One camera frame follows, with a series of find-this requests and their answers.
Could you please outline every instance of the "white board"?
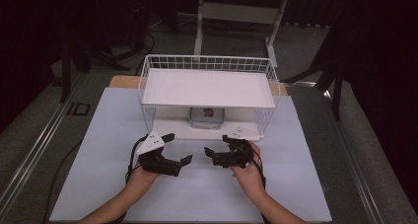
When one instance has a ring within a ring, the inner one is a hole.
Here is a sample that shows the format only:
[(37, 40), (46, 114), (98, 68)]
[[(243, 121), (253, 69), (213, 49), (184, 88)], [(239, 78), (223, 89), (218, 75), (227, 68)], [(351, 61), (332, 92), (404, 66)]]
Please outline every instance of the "white board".
[(192, 128), (189, 120), (190, 108), (157, 108), (153, 129), (161, 134), (175, 133), (176, 138), (215, 139), (229, 134), (238, 127), (244, 127), (259, 135), (255, 110), (247, 108), (226, 108), (225, 122), (218, 130)]
[[(267, 191), (306, 221), (331, 221), (292, 99), (282, 97), (278, 109), (257, 142)], [(105, 89), (50, 220), (77, 221), (116, 195), (124, 186), (132, 146), (146, 133), (136, 90)], [(227, 149), (220, 140), (167, 143), (167, 159), (193, 155), (191, 164), (178, 177), (160, 176), (125, 221), (261, 223), (230, 169), (213, 166), (205, 146)]]

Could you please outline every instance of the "cable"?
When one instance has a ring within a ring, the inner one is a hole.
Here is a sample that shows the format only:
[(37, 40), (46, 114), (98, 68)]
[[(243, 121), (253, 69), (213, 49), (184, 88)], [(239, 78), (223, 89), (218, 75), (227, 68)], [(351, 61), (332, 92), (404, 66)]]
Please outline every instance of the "cable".
[[(155, 45), (155, 42), (156, 42), (156, 40), (154, 39), (154, 36), (152, 36), (150, 33), (148, 33), (148, 31), (146, 32), (146, 34), (149, 37), (151, 37), (152, 44), (151, 44), (151, 47), (150, 48), (147, 48), (148, 46), (146, 46), (144, 44), (144, 48), (147, 50), (147, 52), (145, 53), (145, 55), (150, 54), (150, 53), (153, 53), (153, 48), (154, 48), (154, 45)], [(141, 62), (139, 62), (138, 66), (136, 67), (135, 76), (138, 76), (139, 69), (141, 68), (141, 65), (144, 63), (144, 60), (145, 60), (145, 57), (141, 60)]]
[[(211, 26), (208, 23), (213, 22), (213, 23), (221, 23), (223, 24), (225, 27), (224, 28), (218, 28), (215, 26)], [(225, 21), (225, 20), (208, 20), (204, 23), (204, 26), (207, 28), (210, 28), (212, 30), (215, 30), (217, 32), (251, 32), (251, 31), (256, 31), (258, 29), (260, 29), (263, 24), (258, 24), (258, 23), (249, 23), (244, 27), (236, 27), (234, 25), (234, 21)]]
[(254, 164), (254, 166), (257, 168), (257, 170), (259, 171), (259, 173), (260, 173), (260, 175), (261, 175), (261, 181), (262, 181), (262, 184), (263, 184), (263, 186), (264, 186), (264, 188), (265, 188), (265, 177), (264, 177), (264, 175), (263, 175), (262, 161), (261, 161), (261, 157), (260, 157), (260, 155), (252, 149), (252, 152), (253, 152), (253, 153), (255, 153), (255, 154), (257, 155), (257, 157), (258, 157), (258, 159), (259, 159), (259, 161), (260, 161), (260, 165), (258, 165), (258, 164), (254, 161), (254, 158), (249, 157), (249, 156), (246, 154), (246, 152), (244, 151), (244, 149), (243, 149), (243, 148), (241, 148), (241, 147), (237, 147), (237, 148), (238, 148), (239, 150), (241, 150), (241, 151), (243, 152), (244, 156), (246, 156), (248, 159), (250, 159), (250, 161), (251, 161), (251, 162)]
[[(146, 4), (148, 3), (148, 0), (126, 0), (126, 2), (127, 3), (131, 2), (131, 4), (129, 5), (130, 14), (126, 18), (126, 23), (127, 23), (126, 35), (124, 37), (124, 41), (122, 44), (128, 43), (128, 39), (132, 33), (132, 26), (133, 26), (132, 24), (134, 23), (134, 21), (137, 23), (135, 27), (140, 28), (139, 26), (141, 25), (141, 21), (143, 21), (144, 16), (145, 16), (145, 13), (143, 10)], [(117, 55), (106, 54), (104, 52), (101, 52), (101, 55), (110, 60), (121, 60), (121, 59), (125, 59), (125, 58), (135, 55), (135, 53), (137, 53), (142, 48), (141, 46), (142, 46), (142, 43), (133, 42), (131, 43), (131, 49), (129, 49), (126, 52), (123, 52)]]
[[(179, 27), (179, 26), (186, 25), (188, 23), (193, 22), (194, 20), (197, 20), (197, 17), (192, 17), (192, 18), (190, 18), (188, 20), (183, 20), (180, 23), (178, 23), (177, 26)], [(160, 29), (159, 28), (156, 28), (156, 26), (158, 26), (159, 24), (162, 24), (162, 23), (163, 23), (163, 21), (158, 21), (158, 22), (156, 22), (156, 23), (151, 24), (150, 26), (148, 26), (147, 29), (152, 30), (152, 31), (159, 31), (159, 32), (167, 32), (167, 31), (170, 31), (171, 30), (170, 28), (167, 28), (167, 27), (160, 28)]]
[(83, 140), (81, 140), (73, 148), (71, 148), (71, 150), (67, 153), (67, 155), (65, 155), (64, 159), (62, 159), (62, 161), (59, 164), (57, 170), (55, 171), (55, 174), (52, 178), (52, 183), (51, 183), (50, 188), (49, 188), (49, 194), (48, 194), (48, 198), (47, 198), (45, 212), (43, 213), (42, 223), (46, 223), (46, 219), (48, 217), (49, 205), (50, 205), (50, 201), (51, 201), (51, 197), (52, 197), (52, 190), (53, 190), (53, 187), (55, 186), (56, 178), (58, 177), (59, 171), (61, 170), (61, 168), (64, 165), (64, 162), (67, 160), (67, 158), (76, 150), (76, 148), (78, 148), (81, 145), (82, 142), (83, 142)]
[(138, 58), (138, 56), (139, 56), (139, 55), (141, 55), (141, 54), (142, 54), (142, 53), (137, 53), (137, 54), (135, 54), (134, 56), (132, 56), (131, 58), (126, 59), (125, 61), (120, 62), (120, 64), (125, 64), (125, 63), (127, 63), (127, 62), (130, 62), (130, 61), (132, 61), (132, 60), (134, 60), (134, 59)]
[(140, 167), (140, 166), (138, 166), (138, 167), (136, 167), (136, 168), (133, 168), (133, 169), (132, 169), (132, 167), (133, 167), (133, 158), (134, 158), (134, 156), (135, 156), (135, 150), (136, 150), (136, 148), (138, 147), (139, 143), (140, 143), (140, 142), (145, 141), (145, 139), (146, 139), (147, 137), (148, 137), (148, 133), (147, 133), (147, 135), (145, 135), (144, 137), (142, 137), (142, 138), (138, 139), (138, 141), (136, 141), (136, 143), (135, 143), (135, 144), (133, 145), (133, 147), (132, 147), (131, 156), (130, 156), (130, 160), (129, 160), (128, 171), (127, 171), (127, 172), (126, 172), (126, 174), (125, 174), (125, 181), (126, 181), (126, 182), (128, 182), (129, 177), (130, 177), (130, 175), (132, 174), (132, 172), (133, 172), (135, 169), (137, 169), (137, 168), (139, 168), (139, 167)]

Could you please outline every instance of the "gray floor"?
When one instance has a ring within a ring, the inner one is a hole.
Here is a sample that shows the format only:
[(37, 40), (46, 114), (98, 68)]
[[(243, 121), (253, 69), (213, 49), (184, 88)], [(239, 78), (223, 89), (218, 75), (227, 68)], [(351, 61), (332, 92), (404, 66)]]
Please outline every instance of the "gray floor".
[[(180, 26), (177, 35), (171, 31), (166, 31), (167, 28), (163, 25), (156, 25), (150, 29), (150, 33), (155, 38), (155, 47), (153, 48), (155, 53), (192, 54), (195, 26), (190, 23), (193, 23), (194, 20), (187, 19), (189, 17), (183, 18), (185, 21), (190, 20), (190, 22)], [(206, 23), (202, 54), (251, 57), (267, 56), (263, 38), (269, 34), (269, 27), (261, 27), (250, 32), (232, 33), (221, 31), (221, 27), (222, 25), (216, 23)], [(297, 26), (283, 26), (274, 43), (276, 57), (278, 58), (277, 63), (279, 65), (279, 78), (284, 79), (294, 76), (307, 69), (326, 36), (327, 31), (328, 29), (322, 28), (301, 29)], [(151, 39), (149, 37), (147, 37), (147, 42), (151, 45)], [(83, 138), (103, 88), (108, 84), (113, 75), (132, 75), (142, 58), (143, 55), (139, 55), (128, 62), (123, 62), (123, 65), (131, 68), (130, 71), (115, 71), (96, 64), (88, 75), (78, 76), (77, 73), (74, 73), (73, 78), (82, 81), (81, 85), (83, 87), (77, 89), (72, 98), (72, 102), (91, 104), (91, 112), (87, 116), (67, 116), (57, 126), (55, 134), (59, 134), (59, 136), (53, 136), (49, 141), (49, 145), (44, 150), (44, 154), (32, 169), (32, 174), (27, 180), (27, 185), (17, 195), (14, 205), (10, 208), (3, 223), (41, 223), (43, 210), (46, 208), (46, 197), (52, 175), (65, 154)], [(60, 62), (52, 65), (52, 67), (59, 74)], [(305, 80), (315, 82), (318, 76), (319, 74), (315, 74)], [(59, 98), (59, 88), (46, 88), (0, 135), (0, 190), (5, 190), (9, 181), (13, 178), (15, 171), (30, 152), (56, 110), (59, 109), (66, 112), (66, 108), (60, 108), (58, 104)], [(305, 100), (305, 98), (295, 98), (294, 100)], [(418, 223), (416, 214), (413, 212), (405, 194), (400, 188), (385, 158), (379, 141), (347, 82), (343, 84), (340, 110), (342, 121), (335, 122), (335, 124), (343, 127), (344, 136), (346, 136), (346, 140), (351, 145), (351, 152), (358, 162), (357, 165), (362, 170), (367, 187), (370, 188), (376, 207), (380, 211), (382, 222)], [(308, 115), (301, 117), (305, 117), (307, 120), (314, 119)], [(301, 120), (301, 123), (304, 122), (306, 124), (322, 123), (322, 121)], [(309, 142), (311, 139), (311, 143), (317, 143), (314, 141), (314, 134), (306, 133), (306, 137)], [(310, 148), (312, 149), (313, 156), (315, 156), (314, 159), (318, 161), (326, 160), (329, 162), (330, 156), (334, 156), (334, 159), (338, 158), (334, 152), (343, 152), (334, 151), (333, 149), (335, 148), (329, 147), (329, 153), (319, 153), (315, 151), (314, 146)], [(64, 164), (63, 171), (69, 170), (74, 155)], [(325, 167), (318, 168), (318, 170), (321, 170), (318, 173), (321, 181), (332, 182), (333, 180), (339, 179), (339, 175), (334, 174), (334, 168), (329, 167), (329, 164), (318, 163), (315, 165)], [(51, 207), (64, 181), (65, 176), (59, 176), (51, 200)], [(340, 186), (339, 189), (328, 188), (328, 185), (325, 183), (322, 183), (326, 190), (325, 196), (329, 197), (327, 200), (328, 203), (333, 203), (331, 214), (335, 218), (332, 223), (369, 222), (365, 219), (365, 213), (361, 213), (358, 209), (358, 203), (362, 203), (359, 197), (354, 198), (353, 203), (346, 203), (343, 200), (332, 200), (333, 192), (347, 192), (347, 195), (351, 195), (351, 191), (356, 191), (355, 187)]]

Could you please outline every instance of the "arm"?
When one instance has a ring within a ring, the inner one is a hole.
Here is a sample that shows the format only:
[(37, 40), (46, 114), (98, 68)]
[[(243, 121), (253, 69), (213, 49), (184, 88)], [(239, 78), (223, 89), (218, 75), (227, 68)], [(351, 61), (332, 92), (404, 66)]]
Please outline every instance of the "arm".
[(116, 220), (145, 195), (158, 176), (159, 174), (144, 171), (142, 167), (135, 169), (120, 193), (87, 215), (79, 223), (98, 224)]
[[(254, 152), (260, 155), (260, 149), (252, 142), (249, 142), (249, 144)], [(256, 162), (259, 161), (259, 157), (255, 153), (253, 160)], [(264, 190), (261, 175), (254, 164), (250, 163), (244, 169), (240, 167), (231, 167), (231, 170), (234, 172), (234, 176), (238, 179), (241, 188), (249, 200), (251, 200), (271, 223), (306, 223), (282, 206)]]

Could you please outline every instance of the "small box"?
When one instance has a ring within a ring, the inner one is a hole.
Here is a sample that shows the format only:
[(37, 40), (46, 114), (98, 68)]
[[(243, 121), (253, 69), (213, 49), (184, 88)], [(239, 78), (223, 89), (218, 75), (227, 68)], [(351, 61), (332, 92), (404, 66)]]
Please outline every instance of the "small box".
[(191, 127), (200, 129), (220, 129), (225, 121), (223, 108), (191, 108)]

